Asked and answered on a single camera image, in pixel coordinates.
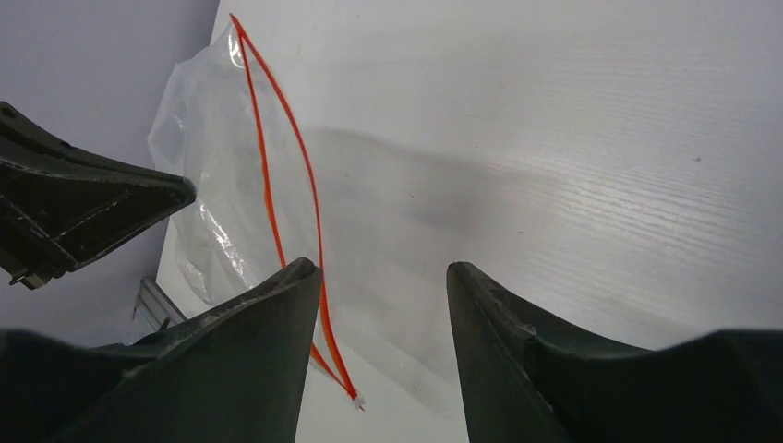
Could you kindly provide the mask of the aluminium rail frame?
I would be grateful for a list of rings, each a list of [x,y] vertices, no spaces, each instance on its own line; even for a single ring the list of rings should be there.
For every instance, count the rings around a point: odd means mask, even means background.
[[[167,329],[187,320],[185,314],[152,277],[143,277],[140,280],[131,318],[143,335]]]

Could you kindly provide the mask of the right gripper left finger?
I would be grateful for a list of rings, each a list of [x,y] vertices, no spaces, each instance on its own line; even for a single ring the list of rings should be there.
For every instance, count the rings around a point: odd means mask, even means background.
[[[306,258],[130,344],[1,333],[5,442],[292,442],[322,272]]]

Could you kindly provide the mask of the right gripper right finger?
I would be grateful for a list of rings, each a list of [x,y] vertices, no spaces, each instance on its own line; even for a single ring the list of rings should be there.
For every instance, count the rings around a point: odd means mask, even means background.
[[[447,270],[473,442],[778,442],[782,334],[729,329],[651,351],[597,335],[468,262]]]

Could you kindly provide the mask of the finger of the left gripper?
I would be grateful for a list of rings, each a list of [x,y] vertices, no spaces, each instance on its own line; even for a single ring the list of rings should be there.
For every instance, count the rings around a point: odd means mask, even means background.
[[[75,147],[1,104],[1,267],[30,290],[194,202],[185,177]]]

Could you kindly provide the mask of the clear zip top bag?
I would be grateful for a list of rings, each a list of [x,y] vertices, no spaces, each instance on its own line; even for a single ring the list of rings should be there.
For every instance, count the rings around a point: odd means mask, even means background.
[[[324,266],[307,144],[238,16],[175,66],[148,146],[157,170],[195,188],[195,201],[170,225],[173,261],[202,304],[226,302],[299,257]]]

